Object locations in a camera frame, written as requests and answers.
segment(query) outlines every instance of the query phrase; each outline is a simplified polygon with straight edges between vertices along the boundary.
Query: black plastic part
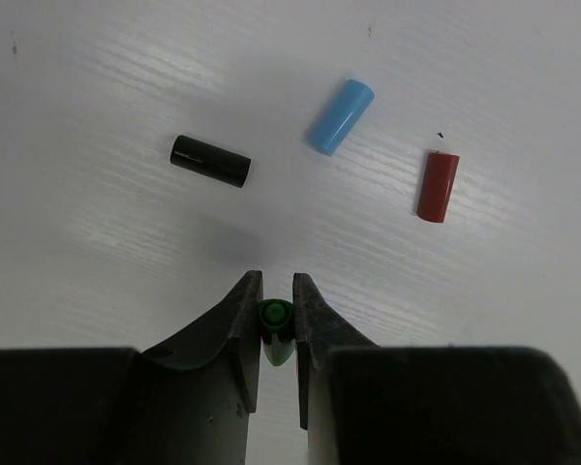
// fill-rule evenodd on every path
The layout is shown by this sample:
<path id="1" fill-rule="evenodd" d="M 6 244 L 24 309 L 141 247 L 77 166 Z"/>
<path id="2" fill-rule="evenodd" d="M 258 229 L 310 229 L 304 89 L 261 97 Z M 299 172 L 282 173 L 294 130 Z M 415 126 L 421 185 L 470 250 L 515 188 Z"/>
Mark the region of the black plastic part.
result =
<path id="1" fill-rule="evenodd" d="M 133 349 L 0 351 L 0 464 L 98 463 Z"/>
<path id="2" fill-rule="evenodd" d="M 332 349 L 378 346 L 325 302 L 309 274 L 294 274 L 292 303 L 297 349 L 299 422 L 303 429 L 308 429 L 311 372 L 319 374 L 323 370 Z"/>
<path id="3" fill-rule="evenodd" d="M 243 187 L 252 160 L 200 140 L 179 136 L 170 153 L 170 162 L 235 187 Z"/>
<path id="4" fill-rule="evenodd" d="M 0 351 L 0 463 L 240 465 L 256 410 L 262 274 L 143 354 Z"/>
<path id="5" fill-rule="evenodd" d="M 581 409 L 539 351 L 341 350 L 326 381 L 342 465 L 581 465 Z"/>

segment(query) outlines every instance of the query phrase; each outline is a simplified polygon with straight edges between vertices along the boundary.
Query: black cylinder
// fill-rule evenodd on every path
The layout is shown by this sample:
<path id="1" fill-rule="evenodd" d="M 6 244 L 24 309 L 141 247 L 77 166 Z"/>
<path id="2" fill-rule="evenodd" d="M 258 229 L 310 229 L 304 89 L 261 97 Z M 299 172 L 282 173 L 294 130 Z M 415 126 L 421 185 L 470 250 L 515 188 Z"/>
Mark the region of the black cylinder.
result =
<path id="1" fill-rule="evenodd" d="M 232 186 L 243 187 L 252 160 L 200 140 L 179 136 L 172 147 L 170 162 Z"/>

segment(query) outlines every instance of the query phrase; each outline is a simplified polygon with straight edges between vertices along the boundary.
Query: wood grain texture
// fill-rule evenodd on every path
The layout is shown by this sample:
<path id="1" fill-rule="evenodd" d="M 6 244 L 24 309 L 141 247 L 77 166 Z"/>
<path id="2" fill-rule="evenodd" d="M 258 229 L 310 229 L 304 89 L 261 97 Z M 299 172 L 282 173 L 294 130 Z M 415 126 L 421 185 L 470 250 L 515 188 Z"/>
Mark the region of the wood grain texture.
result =
<path id="1" fill-rule="evenodd" d="M 377 99 L 327 158 L 348 77 Z M 180 133 L 245 188 L 171 166 Z M 581 0 L 0 0 L 0 347 L 143 349 L 250 268 L 381 344 L 538 347 L 581 399 Z M 248 463 L 305 461 L 294 376 L 262 368 Z"/>

